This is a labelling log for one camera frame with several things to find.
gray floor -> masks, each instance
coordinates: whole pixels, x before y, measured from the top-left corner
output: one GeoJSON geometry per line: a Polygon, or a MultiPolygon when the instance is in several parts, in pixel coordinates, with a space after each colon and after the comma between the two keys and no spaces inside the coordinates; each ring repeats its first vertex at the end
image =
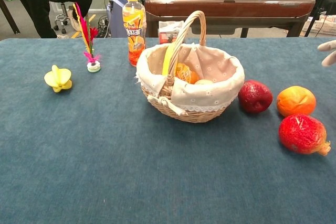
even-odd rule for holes
{"type": "MultiPolygon", "coordinates": [[[[5,16],[2,12],[0,12],[0,40],[6,38],[39,38],[38,34],[35,31],[34,24],[31,21],[29,15],[26,10],[23,8],[21,2],[19,0],[15,1],[6,1],[6,5],[11,12],[19,30],[20,34],[15,35],[11,30],[5,16]]],[[[98,24],[98,20],[104,13],[96,13],[95,18],[92,20],[91,25],[96,26],[98,24]]],[[[54,19],[56,14],[51,10],[50,11],[50,22],[51,25],[54,26],[54,19]]],[[[67,35],[71,37],[75,31],[69,24],[66,27],[67,35]]],[[[233,37],[237,38],[240,36],[241,29],[236,29],[233,35],[207,35],[207,37],[211,38],[228,38],[233,37]]],[[[314,37],[315,33],[310,33],[310,37],[314,37]]],[[[191,31],[188,33],[188,37],[198,37],[198,35],[192,34],[191,31]]],[[[252,28],[249,30],[248,37],[251,38],[260,38],[260,37],[286,37],[286,31],[278,28],[252,28]]],[[[318,37],[332,37],[330,35],[319,34],[318,37]]]]}

white glove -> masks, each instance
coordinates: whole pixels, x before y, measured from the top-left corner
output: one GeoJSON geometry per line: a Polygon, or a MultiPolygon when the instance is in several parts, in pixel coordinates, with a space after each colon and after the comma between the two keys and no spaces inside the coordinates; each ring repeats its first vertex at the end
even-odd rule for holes
{"type": "MultiPolygon", "coordinates": [[[[330,51],[336,49],[336,40],[323,43],[317,47],[319,51],[330,51]]],[[[322,62],[322,66],[328,67],[336,62],[336,51],[329,54],[322,62]]]]}

plastic bottle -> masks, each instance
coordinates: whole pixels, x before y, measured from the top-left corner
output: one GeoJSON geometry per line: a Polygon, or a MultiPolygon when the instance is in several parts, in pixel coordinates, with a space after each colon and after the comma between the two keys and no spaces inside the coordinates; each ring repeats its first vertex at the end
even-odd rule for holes
{"type": "Polygon", "coordinates": [[[127,1],[122,8],[122,17],[128,37],[130,64],[136,66],[140,54],[145,49],[146,11],[138,0],[127,1]]]}

basket handle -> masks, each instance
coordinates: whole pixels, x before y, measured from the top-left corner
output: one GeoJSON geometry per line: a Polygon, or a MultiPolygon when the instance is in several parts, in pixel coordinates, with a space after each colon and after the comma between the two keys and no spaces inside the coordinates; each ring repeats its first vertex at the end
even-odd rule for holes
{"type": "Polygon", "coordinates": [[[193,23],[195,19],[199,18],[201,22],[201,34],[199,38],[199,43],[201,46],[205,46],[205,33],[206,33],[206,22],[205,22],[205,15],[204,12],[201,10],[194,11],[189,15],[189,17],[186,19],[186,21],[183,24],[183,27],[181,28],[180,32],[178,33],[178,36],[176,38],[175,47],[173,50],[172,58],[169,62],[169,68],[168,68],[168,77],[167,77],[167,83],[169,86],[172,86],[174,83],[174,76],[175,76],[175,66],[177,64],[177,59],[179,56],[179,51],[181,49],[182,42],[187,34],[187,31],[190,27],[190,25],[193,23]]]}

red fruit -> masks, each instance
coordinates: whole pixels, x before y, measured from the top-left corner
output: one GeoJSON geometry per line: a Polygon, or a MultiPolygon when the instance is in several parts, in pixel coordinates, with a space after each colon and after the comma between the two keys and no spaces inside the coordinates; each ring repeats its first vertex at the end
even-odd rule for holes
{"type": "Polygon", "coordinates": [[[286,117],[280,124],[279,136],[281,143],[293,152],[311,154],[318,152],[326,156],[330,151],[326,128],[315,118],[294,114],[286,117]]]}
{"type": "Polygon", "coordinates": [[[248,113],[260,113],[271,105],[272,92],[269,88],[255,80],[248,80],[241,88],[238,99],[240,106],[248,113]]]}

